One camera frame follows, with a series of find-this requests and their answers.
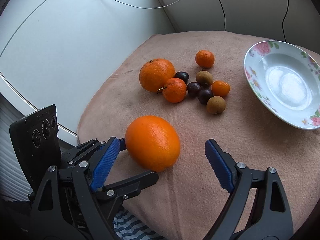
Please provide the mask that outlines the pink towel table cover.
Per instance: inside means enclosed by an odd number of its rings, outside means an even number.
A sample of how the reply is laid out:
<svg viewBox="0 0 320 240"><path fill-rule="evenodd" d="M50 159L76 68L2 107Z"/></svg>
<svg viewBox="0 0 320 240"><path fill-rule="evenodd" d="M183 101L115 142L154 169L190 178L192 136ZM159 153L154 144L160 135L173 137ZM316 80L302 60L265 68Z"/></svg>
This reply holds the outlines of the pink towel table cover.
<svg viewBox="0 0 320 240"><path fill-rule="evenodd" d="M203 239L228 199L205 156L208 139L250 168L272 166L278 171L294 229L302 226L319 200L319 130L304 131L281 121L247 83L244 55L260 41L224 31L155 35L105 81L82 114L80 143L123 138L129 124L145 115L159 116L175 128L181 142L175 165L162 172L155 185L123 204L167 239ZM209 114L197 99L169 103L140 85L141 67L156 58L171 61L193 79L199 71L195 55L202 49L215 55L214 78L231 86L222 114Z"/></svg>

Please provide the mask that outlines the striped cloth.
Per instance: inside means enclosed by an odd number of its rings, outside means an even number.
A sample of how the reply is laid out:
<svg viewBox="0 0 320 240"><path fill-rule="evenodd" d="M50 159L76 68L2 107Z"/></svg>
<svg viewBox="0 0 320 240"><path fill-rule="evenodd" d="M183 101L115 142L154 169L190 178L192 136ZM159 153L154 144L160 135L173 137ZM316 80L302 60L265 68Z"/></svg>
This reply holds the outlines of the striped cloth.
<svg viewBox="0 0 320 240"><path fill-rule="evenodd" d="M131 240L157 240L165 239L155 231L151 230L142 221L127 211L122 206L116 213L114 220L114 231L120 239Z"/></svg>

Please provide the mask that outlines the large smooth orange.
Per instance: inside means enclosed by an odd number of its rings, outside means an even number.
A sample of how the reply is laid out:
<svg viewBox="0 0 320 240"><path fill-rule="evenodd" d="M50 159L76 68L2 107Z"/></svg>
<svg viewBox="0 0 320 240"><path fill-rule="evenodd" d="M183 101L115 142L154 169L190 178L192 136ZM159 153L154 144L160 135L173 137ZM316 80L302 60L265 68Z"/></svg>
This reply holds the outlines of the large smooth orange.
<svg viewBox="0 0 320 240"><path fill-rule="evenodd" d="M146 115L129 124L125 145L131 158L142 168L163 172L180 156L180 139L166 120Z"/></svg>

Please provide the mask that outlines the brown longan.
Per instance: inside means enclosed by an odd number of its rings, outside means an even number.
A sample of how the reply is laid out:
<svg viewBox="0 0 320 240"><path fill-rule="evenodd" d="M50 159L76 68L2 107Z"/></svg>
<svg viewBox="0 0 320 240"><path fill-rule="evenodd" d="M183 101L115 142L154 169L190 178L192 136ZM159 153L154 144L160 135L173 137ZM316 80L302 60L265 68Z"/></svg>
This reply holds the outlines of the brown longan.
<svg viewBox="0 0 320 240"><path fill-rule="evenodd" d="M207 102L206 109L210 114L220 114L226 109L226 102L220 96L214 96Z"/></svg>
<svg viewBox="0 0 320 240"><path fill-rule="evenodd" d="M206 70L201 70L196 74L196 82L203 86L211 86L213 83L213 76Z"/></svg>

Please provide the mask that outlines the mandarin with stem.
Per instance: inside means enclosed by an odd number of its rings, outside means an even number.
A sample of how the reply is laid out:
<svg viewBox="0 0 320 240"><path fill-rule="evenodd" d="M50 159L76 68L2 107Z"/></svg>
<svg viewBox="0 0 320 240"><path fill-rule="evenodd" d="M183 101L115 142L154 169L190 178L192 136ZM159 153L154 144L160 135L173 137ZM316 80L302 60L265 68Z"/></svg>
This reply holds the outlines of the mandarin with stem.
<svg viewBox="0 0 320 240"><path fill-rule="evenodd" d="M170 103L179 103L184 100L187 92L187 86L182 79L173 77L166 81L163 87L157 90L162 93L165 100Z"/></svg>

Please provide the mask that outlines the dark plum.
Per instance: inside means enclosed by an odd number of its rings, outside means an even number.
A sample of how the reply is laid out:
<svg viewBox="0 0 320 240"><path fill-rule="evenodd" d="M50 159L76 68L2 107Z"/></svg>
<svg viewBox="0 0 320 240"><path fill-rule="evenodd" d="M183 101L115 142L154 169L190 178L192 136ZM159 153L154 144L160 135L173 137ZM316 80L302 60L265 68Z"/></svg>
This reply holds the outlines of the dark plum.
<svg viewBox="0 0 320 240"><path fill-rule="evenodd" d="M190 82L187 84L187 91L190 98L197 97L201 90L202 86L197 82Z"/></svg>
<svg viewBox="0 0 320 240"><path fill-rule="evenodd" d="M177 72L175 78L181 79L187 85L189 80L189 74L187 72Z"/></svg>
<svg viewBox="0 0 320 240"><path fill-rule="evenodd" d="M199 91L197 98L202 105L206 105L209 99L213 97L212 90L210 88L205 88Z"/></svg>

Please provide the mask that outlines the large rough orange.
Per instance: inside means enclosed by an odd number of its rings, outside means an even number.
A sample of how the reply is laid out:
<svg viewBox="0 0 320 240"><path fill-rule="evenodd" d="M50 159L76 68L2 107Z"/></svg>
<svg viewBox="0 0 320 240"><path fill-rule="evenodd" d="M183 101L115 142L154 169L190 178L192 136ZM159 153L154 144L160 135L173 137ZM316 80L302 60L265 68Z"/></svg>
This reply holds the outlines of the large rough orange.
<svg viewBox="0 0 320 240"><path fill-rule="evenodd" d="M145 63L140 69L139 82L144 89L155 93L175 74L174 65L169 60L153 59Z"/></svg>

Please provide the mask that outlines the small mandarin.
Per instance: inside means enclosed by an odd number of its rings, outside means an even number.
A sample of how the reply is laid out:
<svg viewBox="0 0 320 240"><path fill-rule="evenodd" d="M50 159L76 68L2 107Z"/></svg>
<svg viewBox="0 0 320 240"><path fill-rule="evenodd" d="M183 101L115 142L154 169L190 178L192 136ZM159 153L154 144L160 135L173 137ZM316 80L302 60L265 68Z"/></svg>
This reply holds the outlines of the small mandarin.
<svg viewBox="0 0 320 240"><path fill-rule="evenodd" d="M212 93L215 96L225 97L229 94L230 90L230 85L225 81L217 80L212 84Z"/></svg>
<svg viewBox="0 0 320 240"><path fill-rule="evenodd" d="M212 68L215 62L215 56L211 51L200 50L196 53L195 62L201 68Z"/></svg>

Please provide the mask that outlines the small top mandarin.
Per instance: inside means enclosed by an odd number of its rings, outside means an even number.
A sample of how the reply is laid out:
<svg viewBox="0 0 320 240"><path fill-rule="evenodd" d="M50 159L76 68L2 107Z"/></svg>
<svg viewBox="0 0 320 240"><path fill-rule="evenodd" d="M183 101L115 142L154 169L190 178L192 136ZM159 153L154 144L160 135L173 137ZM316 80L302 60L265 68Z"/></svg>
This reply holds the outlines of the small top mandarin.
<svg viewBox="0 0 320 240"><path fill-rule="evenodd" d="M212 68L215 62L215 56L211 51L200 50L196 53L195 62L201 68Z"/></svg>

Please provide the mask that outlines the floral white plate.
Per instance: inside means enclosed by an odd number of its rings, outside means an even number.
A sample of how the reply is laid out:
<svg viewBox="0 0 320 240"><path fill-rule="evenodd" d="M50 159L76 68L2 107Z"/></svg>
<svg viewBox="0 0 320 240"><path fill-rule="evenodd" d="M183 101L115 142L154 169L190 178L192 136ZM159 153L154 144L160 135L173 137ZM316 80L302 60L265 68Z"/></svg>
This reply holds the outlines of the floral white plate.
<svg viewBox="0 0 320 240"><path fill-rule="evenodd" d="M244 57L247 82L260 102L287 124L319 128L319 60L281 41L261 41Z"/></svg>

